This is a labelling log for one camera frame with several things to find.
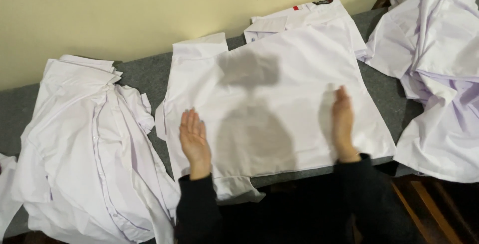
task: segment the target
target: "person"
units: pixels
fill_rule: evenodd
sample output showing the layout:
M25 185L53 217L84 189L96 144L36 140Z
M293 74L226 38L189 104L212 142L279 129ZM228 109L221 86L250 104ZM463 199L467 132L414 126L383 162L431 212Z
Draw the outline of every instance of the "person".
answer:
M423 243L419 231L398 204L390 181L372 166L368 154L359 153L352 145L354 116L345 87L341 86L335 95L332 138L338 161L334 174L343 187L347 207L356 217L362 243ZM177 207L177 243L221 243L222 216L210 174L206 128L194 109L182 115L180 141L191 171L179 179L182 194Z

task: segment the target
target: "black sweater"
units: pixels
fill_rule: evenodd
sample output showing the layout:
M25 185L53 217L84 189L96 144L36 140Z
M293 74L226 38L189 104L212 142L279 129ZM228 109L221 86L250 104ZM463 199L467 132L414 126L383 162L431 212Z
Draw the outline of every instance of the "black sweater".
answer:
M398 204L390 181L372 166L369 155L361 157L359 162L336 164L334 173L341 179L345 201L363 235L362 243L424 243ZM211 175L195 181L187 175L179 183L182 195L175 228L178 244L220 243L221 214Z

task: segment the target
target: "clothing tag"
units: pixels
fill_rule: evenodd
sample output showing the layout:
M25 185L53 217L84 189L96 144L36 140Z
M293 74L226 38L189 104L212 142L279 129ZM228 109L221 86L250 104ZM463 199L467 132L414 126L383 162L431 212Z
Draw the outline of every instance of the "clothing tag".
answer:
M320 4L329 4L332 3L333 0L322 0L322 1L316 1L313 2L315 5L320 5Z

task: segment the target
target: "shirt sleeve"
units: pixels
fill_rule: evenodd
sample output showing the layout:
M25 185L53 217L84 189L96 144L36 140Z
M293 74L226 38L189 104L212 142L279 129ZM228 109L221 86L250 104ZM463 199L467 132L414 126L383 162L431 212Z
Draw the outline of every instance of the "shirt sleeve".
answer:
M178 244L219 243L222 218L211 175L194 181L186 175L179 179L179 184L181 198L175 227Z
M345 201L356 216L364 242L424 243L390 181L373 167L369 155L362 153L361 158L358 162L336 164L334 173L342 181Z

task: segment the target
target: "person's left hand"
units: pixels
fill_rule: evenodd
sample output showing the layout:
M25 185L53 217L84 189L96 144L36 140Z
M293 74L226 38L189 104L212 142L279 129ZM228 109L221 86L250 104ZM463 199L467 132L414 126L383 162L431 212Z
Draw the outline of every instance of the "person's left hand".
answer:
M181 117L180 142L184 155L190 162L190 180L207 177L211 170L211 152L204 122L200 122L194 109Z

